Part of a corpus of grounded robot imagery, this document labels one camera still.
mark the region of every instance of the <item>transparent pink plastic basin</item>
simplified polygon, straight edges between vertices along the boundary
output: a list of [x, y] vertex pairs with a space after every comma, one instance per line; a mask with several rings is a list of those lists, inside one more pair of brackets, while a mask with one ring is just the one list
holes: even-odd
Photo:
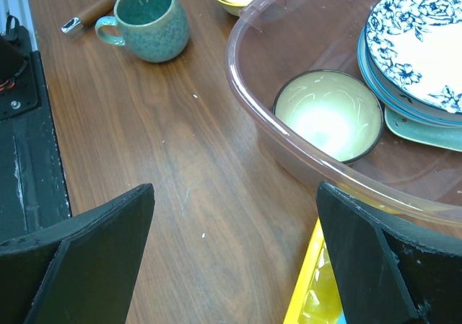
[[304, 71], [335, 69], [362, 80], [357, 42], [378, 1], [254, 0], [240, 13], [227, 44], [228, 81], [260, 140], [302, 182], [317, 186], [327, 180], [379, 208], [462, 226], [461, 153], [386, 129], [372, 152], [344, 165], [271, 112], [284, 83]]

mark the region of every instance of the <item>yellow tray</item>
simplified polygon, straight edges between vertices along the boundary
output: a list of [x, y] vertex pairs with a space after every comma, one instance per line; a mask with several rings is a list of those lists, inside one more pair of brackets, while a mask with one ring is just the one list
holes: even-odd
[[341, 314], [339, 290], [318, 219], [284, 324], [337, 324]]

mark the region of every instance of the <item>wooden handle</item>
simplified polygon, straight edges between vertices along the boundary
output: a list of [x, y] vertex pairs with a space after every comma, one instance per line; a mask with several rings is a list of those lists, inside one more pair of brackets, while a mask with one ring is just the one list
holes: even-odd
[[106, 15], [116, 3], [116, 0], [100, 0], [83, 12], [77, 14], [80, 22], [86, 27], [94, 24], [101, 16]]

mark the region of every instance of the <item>mug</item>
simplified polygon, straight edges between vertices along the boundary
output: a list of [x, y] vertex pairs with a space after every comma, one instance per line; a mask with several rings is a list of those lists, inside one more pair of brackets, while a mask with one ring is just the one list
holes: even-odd
[[[96, 22], [99, 39], [111, 45], [126, 45], [145, 61], [169, 61], [188, 43], [188, 19], [178, 0], [117, 0], [114, 15]], [[104, 26], [117, 27], [121, 37], [103, 32]]]

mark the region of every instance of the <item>tabletop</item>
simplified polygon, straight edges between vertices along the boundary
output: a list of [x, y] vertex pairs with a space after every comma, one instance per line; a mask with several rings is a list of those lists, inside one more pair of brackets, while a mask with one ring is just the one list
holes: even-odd
[[127, 323], [281, 323], [317, 214], [225, 76], [236, 17], [180, 0], [187, 48], [148, 64], [59, 27], [97, 0], [30, 0], [74, 214], [140, 183], [156, 205]]

